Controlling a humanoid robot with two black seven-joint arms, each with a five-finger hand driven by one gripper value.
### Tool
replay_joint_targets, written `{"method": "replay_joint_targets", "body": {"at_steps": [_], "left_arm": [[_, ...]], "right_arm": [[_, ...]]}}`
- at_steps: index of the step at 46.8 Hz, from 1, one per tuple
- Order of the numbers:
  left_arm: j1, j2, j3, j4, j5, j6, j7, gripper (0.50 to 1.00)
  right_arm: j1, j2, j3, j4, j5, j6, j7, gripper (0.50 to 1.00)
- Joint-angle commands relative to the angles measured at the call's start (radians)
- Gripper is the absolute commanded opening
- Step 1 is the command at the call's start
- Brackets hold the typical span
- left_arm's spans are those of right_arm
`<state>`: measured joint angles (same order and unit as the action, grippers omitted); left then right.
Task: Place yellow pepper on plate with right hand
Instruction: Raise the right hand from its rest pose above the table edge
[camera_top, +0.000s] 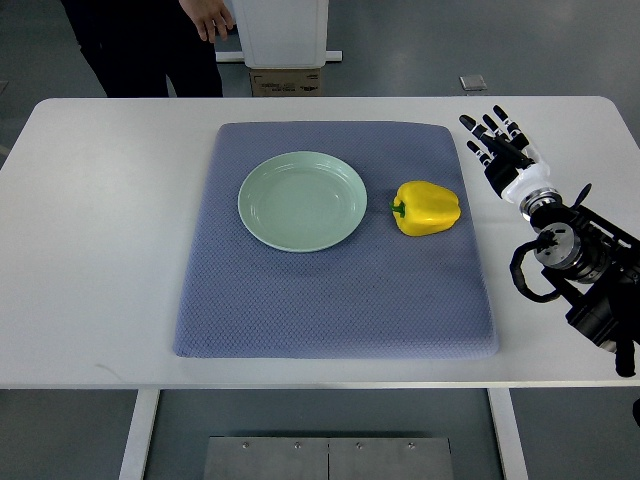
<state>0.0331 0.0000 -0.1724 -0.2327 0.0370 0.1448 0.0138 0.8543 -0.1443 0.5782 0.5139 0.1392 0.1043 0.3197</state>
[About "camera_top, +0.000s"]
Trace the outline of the person's bare hand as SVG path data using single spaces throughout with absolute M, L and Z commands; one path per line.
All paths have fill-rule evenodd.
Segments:
M 226 40 L 235 26 L 230 10 L 222 0 L 180 0 L 179 4 L 202 41 Z

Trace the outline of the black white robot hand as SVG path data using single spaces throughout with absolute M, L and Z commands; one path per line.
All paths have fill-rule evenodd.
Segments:
M 467 147 L 502 200 L 523 209 L 533 198 L 556 193 L 549 180 L 549 166 L 502 107 L 495 105 L 493 115 L 484 114 L 481 121 L 463 114 L 459 122 L 475 138 L 467 142 Z

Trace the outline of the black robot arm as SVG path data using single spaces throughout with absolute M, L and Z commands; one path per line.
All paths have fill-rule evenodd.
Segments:
M 537 237 L 514 251 L 509 269 L 529 300 L 564 298 L 570 304 L 567 323 L 612 352 L 616 373 L 630 378 L 639 345 L 639 240 L 582 205 L 590 189 L 586 185 L 572 206 L 551 191 L 527 199 L 524 216 Z M 539 294 L 527 285 L 522 263 L 529 253 L 552 291 Z

